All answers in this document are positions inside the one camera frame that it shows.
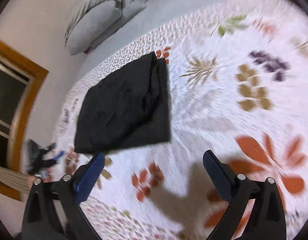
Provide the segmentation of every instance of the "green leaf pattern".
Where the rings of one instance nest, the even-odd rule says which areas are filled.
[[[231,17],[224,22],[218,23],[216,28],[212,31],[211,36],[217,29],[218,34],[223,37],[226,33],[233,35],[235,30],[246,30],[249,25],[241,23],[241,21],[246,19],[246,15],[237,15]]]

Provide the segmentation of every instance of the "bed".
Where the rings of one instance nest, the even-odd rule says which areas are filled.
[[[108,153],[81,204],[95,230],[206,239],[227,206],[202,167],[210,148],[235,172],[277,181],[293,239],[308,219],[308,17],[287,0],[149,0],[88,54],[56,125],[56,152],[67,154],[52,179],[89,161],[73,151],[87,90],[151,51],[168,63],[172,140]]]

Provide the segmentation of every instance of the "white wall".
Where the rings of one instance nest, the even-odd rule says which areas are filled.
[[[49,71],[25,133],[25,139],[42,146],[51,141],[65,95],[85,59],[84,54],[70,56],[64,48],[67,20],[80,1],[11,0],[0,16],[0,40]],[[25,151],[22,158],[27,162]],[[12,234],[21,230],[24,206],[0,194],[0,218]]]

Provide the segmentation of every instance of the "black cloth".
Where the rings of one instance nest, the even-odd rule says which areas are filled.
[[[46,148],[41,148],[35,141],[29,140],[27,150],[29,153],[30,165],[27,167],[29,175],[37,174],[42,168],[52,167],[57,163],[56,160],[43,160],[45,154],[55,148],[55,143],[50,144]]]
[[[95,154],[169,140],[166,63],[152,52],[89,89],[74,145],[77,153]]]

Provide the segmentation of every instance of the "wooden trim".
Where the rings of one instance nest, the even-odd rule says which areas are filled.
[[[21,194],[20,192],[18,192],[17,190],[15,190],[14,188],[11,188],[7,185],[5,185],[4,183],[0,182],[0,193],[2,195],[5,195],[7,197],[13,198],[15,200],[21,200]]]
[[[27,120],[30,115],[35,98],[41,88],[41,85],[46,78],[48,71],[29,59],[25,58],[21,54],[17,53],[3,42],[0,41],[0,54],[15,64],[21,70],[24,70],[28,74],[34,77],[28,88],[27,96],[24,100],[23,108],[20,113],[19,123],[16,127],[15,142],[12,148],[11,158],[8,160],[8,167],[12,171],[20,170],[21,148],[23,143],[23,136],[27,125]],[[8,197],[20,200],[20,193],[3,183],[0,183],[0,193]]]

